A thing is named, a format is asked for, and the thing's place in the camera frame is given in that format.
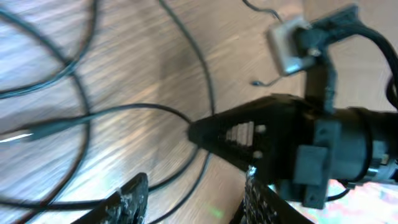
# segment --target wooden surface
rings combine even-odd
[[[78,69],[90,93],[93,109],[133,102],[162,103],[192,119],[209,115],[203,72],[197,58],[157,1],[104,0],[98,35]],[[255,79],[277,76],[264,39],[274,22],[271,16],[252,12],[239,1],[169,0],[203,49],[213,74],[217,111],[270,93],[300,95],[302,78],[286,78],[271,88],[253,88]],[[332,1],[253,1],[273,7],[284,18],[320,4],[333,9]],[[366,22],[398,41],[391,5],[377,8],[375,1],[361,1]],[[68,55],[74,55],[84,37],[90,0],[2,1],[51,36]],[[338,106],[390,109],[384,99],[388,69],[368,42],[337,47]],[[0,20],[0,89],[32,83],[60,69],[60,64],[30,37]],[[0,101],[0,132],[20,125],[80,113],[70,80],[34,94]],[[186,124],[157,111],[128,111],[95,121],[93,141],[78,177],[59,197],[61,201],[106,197],[138,172],[150,183],[172,174],[192,151],[185,137]],[[38,142],[0,151],[0,195],[40,199],[65,174],[81,144],[82,129],[74,128]],[[204,152],[176,183],[150,196],[147,221],[165,213],[185,195],[197,177]],[[228,223],[243,197],[243,173],[214,157],[208,173],[191,200],[165,223]],[[0,209],[0,222],[10,223],[25,211]],[[36,223],[70,223],[84,212],[45,213]]]

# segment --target wood grain tabletop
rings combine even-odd
[[[72,57],[86,34],[91,1],[2,0],[0,4],[34,24]],[[271,93],[301,95],[302,75],[285,78],[270,88],[249,84],[254,79],[266,82],[277,77],[264,37],[275,23],[272,16],[253,12],[240,0],[167,2],[205,54],[215,83],[218,112]],[[324,9],[335,6],[328,3],[332,1],[322,2],[253,1],[274,8],[286,19],[303,14],[307,8],[311,9],[305,12],[307,15],[318,16],[312,11],[316,4]],[[394,0],[383,2],[397,6]],[[396,43],[398,32],[389,29],[394,24],[385,23],[395,13],[383,14],[384,9],[374,8],[374,1],[360,4],[367,22]],[[193,120],[210,114],[200,63],[157,1],[102,0],[99,16],[93,46],[77,70],[93,111],[146,102],[171,106]],[[332,49],[333,55],[341,55],[335,59],[341,77],[337,105],[390,110],[383,97],[388,68],[380,56],[373,54],[375,48],[362,47],[367,44],[355,41],[349,47]],[[0,20],[0,90],[36,82],[60,69],[62,64],[34,39]],[[78,114],[79,97],[72,81],[65,78],[33,94],[0,100],[0,133],[34,121]],[[96,119],[86,160],[57,200],[104,198],[139,172],[148,174],[150,184],[159,182],[173,174],[192,152],[194,145],[187,141],[186,129],[187,125],[174,115],[153,110],[131,110]],[[76,158],[82,136],[83,127],[79,127],[1,149],[0,196],[44,198]],[[201,151],[182,178],[149,197],[147,222],[164,214],[187,193],[204,155]],[[228,223],[242,200],[243,189],[243,173],[214,156],[199,189],[164,223]],[[0,207],[0,223],[12,223],[26,212]],[[70,223],[84,213],[46,212],[32,222]]]

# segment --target black metal part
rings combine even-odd
[[[148,177],[137,174],[106,201],[74,224],[143,224],[148,201]]]
[[[355,34],[369,38],[368,33],[375,34],[359,21],[357,6],[319,19],[308,29],[299,27],[293,32],[294,52],[315,58],[311,67],[304,67],[304,99],[272,95],[246,103],[193,123],[189,140],[241,170],[256,167],[258,182],[276,184],[282,199],[305,207],[323,208],[330,179],[349,189],[369,181],[397,184],[398,115],[333,107],[337,73],[328,47]],[[376,37],[370,39],[380,47],[382,37]],[[309,55],[314,49],[320,54]],[[253,124],[250,145],[231,141],[228,134],[243,123]]]

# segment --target wooden table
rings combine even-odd
[[[35,24],[72,56],[84,37],[90,2],[20,0],[1,4]],[[206,55],[216,87],[217,111],[271,93],[301,94],[302,75],[283,79],[270,88],[249,85],[253,79],[266,82],[277,77],[264,38],[264,31],[275,22],[270,15],[253,12],[240,0],[168,2]],[[303,6],[311,9],[321,4],[323,9],[333,9],[327,6],[330,3],[314,2],[253,1],[273,7],[283,18],[302,14]],[[394,0],[385,2],[397,5]],[[372,16],[377,17],[377,21],[382,18],[382,22],[373,25],[391,40],[398,40],[398,33],[388,29],[395,25],[384,23],[393,21],[393,11],[383,13],[388,7],[372,11],[373,7],[368,7],[368,4],[376,5],[372,1],[363,0],[361,4],[366,8],[366,22],[375,21]],[[389,76],[384,59],[373,54],[375,47],[362,48],[362,41],[350,43],[338,47],[345,54],[335,60],[341,78],[337,105],[391,109],[382,90]],[[62,66],[34,40],[5,21],[0,21],[0,62],[2,90],[46,78]],[[94,111],[149,102],[174,107],[192,119],[210,114],[202,68],[157,1],[103,0],[98,35],[78,74],[90,93]],[[69,79],[27,96],[1,100],[0,112],[0,132],[33,121],[81,113],[78,95]],[[127,111],[97,119],[87,159],[58,200],[104,198],[138,172],[148,173],[152,184],[162,180],[192,151],[193,145],[185,136],[186,128],[187,125],[173,115],[150,110]],[[82,132],[83,128],[73,128],[37,142],[1,149],[0,195],[31,200],[43,198],[76,157]],[[204,155],[205,152],[201,152],[176,183],[150,196],[147,221],[164,214],[185,195],[198,175]],[[243,173],[213,157],[200,188],[164,223],[228,223],[243,197],[243,188]],[[25,212],[1,208],[0,222],[10,223]],[[34,221],[70,223],[84,213],[48,212]]]

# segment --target metal connector tip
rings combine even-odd
[[[28,130],[14,131],[11,133],[0,134],[0,143],[14,141],[29,141],[29,136],[33,135]]]

